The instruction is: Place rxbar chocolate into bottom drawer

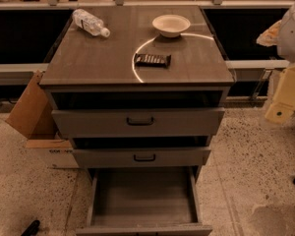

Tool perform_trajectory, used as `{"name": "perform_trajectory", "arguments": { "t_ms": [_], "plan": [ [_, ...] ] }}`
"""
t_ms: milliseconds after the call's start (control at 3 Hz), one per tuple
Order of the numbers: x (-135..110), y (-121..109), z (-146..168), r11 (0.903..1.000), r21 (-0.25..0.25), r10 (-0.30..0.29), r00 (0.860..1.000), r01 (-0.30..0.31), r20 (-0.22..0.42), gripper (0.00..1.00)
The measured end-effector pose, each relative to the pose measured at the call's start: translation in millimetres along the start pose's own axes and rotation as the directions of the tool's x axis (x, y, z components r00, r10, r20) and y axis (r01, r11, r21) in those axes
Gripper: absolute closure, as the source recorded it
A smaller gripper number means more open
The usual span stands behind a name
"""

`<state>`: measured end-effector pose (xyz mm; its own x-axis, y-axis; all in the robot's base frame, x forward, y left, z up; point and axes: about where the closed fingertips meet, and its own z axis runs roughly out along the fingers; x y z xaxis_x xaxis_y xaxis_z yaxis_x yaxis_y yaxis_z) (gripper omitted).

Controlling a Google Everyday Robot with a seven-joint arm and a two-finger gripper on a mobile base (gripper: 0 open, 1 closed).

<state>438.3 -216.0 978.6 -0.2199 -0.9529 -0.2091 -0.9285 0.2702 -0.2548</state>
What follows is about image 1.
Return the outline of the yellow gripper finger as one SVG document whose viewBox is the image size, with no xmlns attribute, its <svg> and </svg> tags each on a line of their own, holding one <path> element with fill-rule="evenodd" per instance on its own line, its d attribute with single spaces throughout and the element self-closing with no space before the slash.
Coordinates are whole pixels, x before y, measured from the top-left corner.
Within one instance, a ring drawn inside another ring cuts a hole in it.
<svg viewBox="0 0 295 236">
<path fill-rule="evenodd" d="M 267 121 L 282 124 L 295 112 L 295 64 L 279 74 L 279 81 L 271 104 L 265 112 Z"/>
<path fill-rule="evenodd" d="M 268 29 L 266 29 L 263 33 L 261 33 L 257 38 L 257 44 L 265 47 L 275 46 L 278 43 L 280 27 L 281 20 L 277 21 Z"/>
</svg>

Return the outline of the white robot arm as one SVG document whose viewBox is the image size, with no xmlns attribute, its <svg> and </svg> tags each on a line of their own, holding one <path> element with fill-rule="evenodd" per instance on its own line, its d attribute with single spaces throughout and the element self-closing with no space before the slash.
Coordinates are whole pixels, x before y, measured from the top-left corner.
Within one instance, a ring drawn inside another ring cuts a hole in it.
<svg viewBox="0 0 295 236">
<path fill-rule="evenodd" d="M 279 74 L 271 103 L 265 112 L 267 121 L 282 124 L 295 111 L 295 3 L 257 38 L 257 44 L 276 46 L 277 54 L 290 64 Z"/>
</svg>

